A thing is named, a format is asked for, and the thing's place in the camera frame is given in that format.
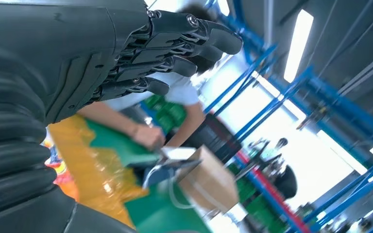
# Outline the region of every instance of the green mat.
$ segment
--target green mat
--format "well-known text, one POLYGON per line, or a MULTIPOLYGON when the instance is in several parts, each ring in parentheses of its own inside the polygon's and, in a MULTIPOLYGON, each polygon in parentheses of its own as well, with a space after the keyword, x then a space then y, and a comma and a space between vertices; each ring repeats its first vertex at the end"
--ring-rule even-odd
MULTIPOLYGON (((88 126, 96 134, 91 146, 114 149, 124 165, 156 157, 121 133, 91 121, 88 121, 88 126)), ((181 203, 188 204, 177 185, 174 186, 174 193, 181 203)), ((159 190, 157 186, 153 186, 147 197, 127 202, 125 206, 139 233, 165 233, 177 230, 211 233, 195 210, 181 210, 172 204, 167 188, 159 190)))

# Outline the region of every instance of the ceiling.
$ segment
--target ceiling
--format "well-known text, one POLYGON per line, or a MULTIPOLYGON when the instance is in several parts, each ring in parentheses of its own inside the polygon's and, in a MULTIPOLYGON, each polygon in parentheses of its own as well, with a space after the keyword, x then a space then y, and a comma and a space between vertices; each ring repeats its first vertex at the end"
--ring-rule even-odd
MULTIPOLYGON (((298 71, 313 65, 314 73, 335 89, 351 86, 346 96, 373 115, 373 1, 370 0, 228 0, 235 17, 267 44, 277 44, 273 71, 283 76, 297 15, 301 9, 314 17, 298 71)), ((305 98, 316 102, 309 95, 305 98)), ((345 123, 333 123, 352 141, 365 141, 345 123)), ((373 145, 364 145, 368 151, 373 145)))

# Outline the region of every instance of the orange object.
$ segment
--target orange object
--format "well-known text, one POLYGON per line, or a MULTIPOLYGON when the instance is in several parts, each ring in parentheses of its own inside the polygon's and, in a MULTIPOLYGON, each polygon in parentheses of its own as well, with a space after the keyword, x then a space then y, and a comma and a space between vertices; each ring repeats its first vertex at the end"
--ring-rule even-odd
POLYGON ((53 181, 54 184, 57 184, 61 190, 71 198, 74 198, 76 201, 79 201, 79 192, 76 184, 73 180, 71 173, 68 170, 65 161, 62 159, 61 154, 53 142, 51 134, 47 130, 47 136, 42 142, 42 145, 49 148, 51 151, 50 158, 45 162, 45 165, 52 167, 56 171, 56 179, 53 181))
MULTIPOLYGON (((79 203, 135 228, 123 203, 148 191, 136 185, 135 176, 122 166, 115 151, 90 148, 95 134, 78 115, 50 125, 49 130, 74 177, 79 203)), ((62 165, 55 169, 62 170, 62 165)))

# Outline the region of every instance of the cardboard box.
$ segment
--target cardboard box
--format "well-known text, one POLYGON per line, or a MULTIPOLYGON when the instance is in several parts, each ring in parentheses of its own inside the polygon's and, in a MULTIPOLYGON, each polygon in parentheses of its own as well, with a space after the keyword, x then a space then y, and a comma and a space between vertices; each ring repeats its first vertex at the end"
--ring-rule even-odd
POLYGON ((193 169, 182 171, 179 186, 202 208, 227 212, 239 202, 234 175, 205 146, 190 159, 202 162, 193 169))

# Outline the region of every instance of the robotic finger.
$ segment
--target robotic finger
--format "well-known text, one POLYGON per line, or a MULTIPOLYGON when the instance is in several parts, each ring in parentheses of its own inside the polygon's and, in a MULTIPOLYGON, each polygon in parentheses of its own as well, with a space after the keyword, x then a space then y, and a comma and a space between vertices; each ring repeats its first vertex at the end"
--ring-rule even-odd
POLYGON ((147 14, 149 24, 131 34, 119 54, 116 66, 89 103, 134 92, 151 91, 165 95, 169 90, 166 83, 145 77, 155 72, 176 72, 190 77, 195 74, 197 67, 182 57, 201 56, 217 61, 224 52, 236 54, 242 47, 242 40, 235 33, 217 23, 198 19, 191 14, 167 11, 148 11, 147 14), (153 85, 126 88, 127 80, 133 80, 133 84, 141 82, 153 85))

